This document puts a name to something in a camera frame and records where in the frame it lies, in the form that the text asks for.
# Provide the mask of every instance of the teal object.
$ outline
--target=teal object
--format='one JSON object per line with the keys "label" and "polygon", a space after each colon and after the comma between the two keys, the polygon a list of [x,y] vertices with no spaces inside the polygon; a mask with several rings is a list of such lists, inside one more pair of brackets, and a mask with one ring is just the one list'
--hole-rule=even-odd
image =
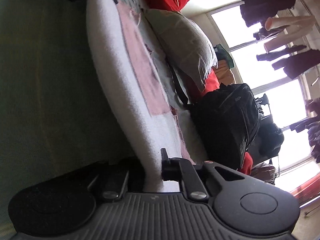
{"label": "teal object", "polygon": [[226,51],[226,49],[221,44],[216,45],[214,47],[214,51],[216,53],[218,61],[225,60],[228,63],[229,68],[235,67],[235,63],[233,62],[231,55],[229,54],[229,52]]}

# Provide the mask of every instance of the red curtain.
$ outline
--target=red curtain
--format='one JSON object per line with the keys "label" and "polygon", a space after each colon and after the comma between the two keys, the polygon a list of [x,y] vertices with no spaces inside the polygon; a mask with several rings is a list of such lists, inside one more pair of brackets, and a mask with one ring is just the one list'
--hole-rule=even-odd
{"label": "red curtain", "polygon": [[320,192],[320,172],[290,193],[303,205],[315,198]]}

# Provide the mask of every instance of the ribbed plastic surface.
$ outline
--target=ribbed plastic surface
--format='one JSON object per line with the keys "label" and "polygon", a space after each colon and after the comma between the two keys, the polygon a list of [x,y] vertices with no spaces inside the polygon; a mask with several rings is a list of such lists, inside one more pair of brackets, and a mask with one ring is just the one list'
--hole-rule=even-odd
{"label": "ribbed plastic surface", "polygon": [[[191,203],[181,193],[128,193],[123,201],[103,204],[76,232],[56,240],[242,240],[254,239],[223,227],[205,204]],[[18,233],[14,240],[46,239]],[[290,234],[273,237],[294,239]]]}

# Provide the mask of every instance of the black backpack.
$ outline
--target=black backpack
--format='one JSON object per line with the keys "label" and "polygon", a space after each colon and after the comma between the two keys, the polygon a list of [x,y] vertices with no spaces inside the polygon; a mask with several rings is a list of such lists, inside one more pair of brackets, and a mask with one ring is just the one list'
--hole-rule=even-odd
{"label": "black backpack", "polygon": [[174,69],[169,65],[176,92],[190,111],[208,158],[232,169],[243,165],[244,153],[259,130],[259,113],[247,84],[225,86],[206,95],[196,104],[188,104]]}

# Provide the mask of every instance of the pillow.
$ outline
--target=pillow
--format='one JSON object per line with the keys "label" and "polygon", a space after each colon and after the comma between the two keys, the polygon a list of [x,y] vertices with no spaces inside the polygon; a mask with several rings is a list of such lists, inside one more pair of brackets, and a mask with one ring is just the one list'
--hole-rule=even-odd
{"label": "pillow", "polygon": [[192,78],[200,91],[218,60],[211,42],[200,27],[179,12],[144,10],[169,64]]}

